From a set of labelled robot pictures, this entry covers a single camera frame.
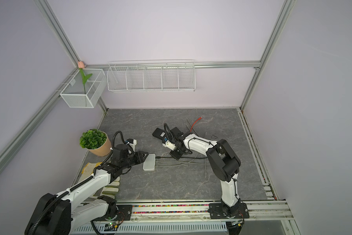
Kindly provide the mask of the white network switch box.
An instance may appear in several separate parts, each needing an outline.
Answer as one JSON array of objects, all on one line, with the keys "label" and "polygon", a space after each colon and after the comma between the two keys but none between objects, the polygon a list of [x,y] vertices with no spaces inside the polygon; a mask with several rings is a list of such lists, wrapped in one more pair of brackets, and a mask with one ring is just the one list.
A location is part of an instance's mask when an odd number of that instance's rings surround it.
[{"label": "white network switch box", "polygon": [[155,160],[156,160],[156,155],[149,154],[143,163],[143,170],[144,171],[154,171],[155,170]]}]

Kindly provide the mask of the black network switch box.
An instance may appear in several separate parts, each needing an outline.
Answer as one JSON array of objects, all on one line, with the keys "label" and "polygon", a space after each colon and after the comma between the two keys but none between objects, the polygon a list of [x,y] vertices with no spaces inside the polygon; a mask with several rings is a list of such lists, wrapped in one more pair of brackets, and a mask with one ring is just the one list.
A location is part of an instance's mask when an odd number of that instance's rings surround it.
[{"label": "black network switch box", "polygon": [[166,141],[168,139],[166,132],[160,128],[156,128],[152,133],[152,136],[162,141]]}]

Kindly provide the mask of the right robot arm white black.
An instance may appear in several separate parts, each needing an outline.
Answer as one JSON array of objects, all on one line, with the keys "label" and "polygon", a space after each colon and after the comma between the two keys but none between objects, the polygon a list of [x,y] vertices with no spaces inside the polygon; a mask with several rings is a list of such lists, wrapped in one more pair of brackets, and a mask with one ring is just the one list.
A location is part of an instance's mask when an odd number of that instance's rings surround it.
[{"label": "right robot arm white black", "polygon": [[176,160],[194,152],[207,157],[213,173],[221,181],[222,188],[221,205],[218,210],[211,211],[227,218],[248,218],[246,204],[240,199],[237,189],[241,161],[226,140],[208,140],[191,132],[182,133],[176,127],[170,130],[167,124],[164,124],[164,129],[157,128],[153,137],[160,139]]}]

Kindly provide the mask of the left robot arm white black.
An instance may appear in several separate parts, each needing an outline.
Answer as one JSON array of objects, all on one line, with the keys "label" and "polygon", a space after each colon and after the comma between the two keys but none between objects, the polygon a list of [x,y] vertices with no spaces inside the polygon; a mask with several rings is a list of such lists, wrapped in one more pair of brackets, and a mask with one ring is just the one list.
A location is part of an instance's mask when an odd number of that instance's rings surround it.
[{"label": "left robot arm white black", "polygon": [[134,151],[132,144],[113,148],[110,156],[84,181],[57,194],[45,194],[38,201],[24,233],[69,235],[97,218],[124,218],[125,214],[119,211],[115,199],[109,196],[100,196],[86,205],[82,203],[97,190],[113,183],[124,169],[145,162],[148,155],[145,151]]}]

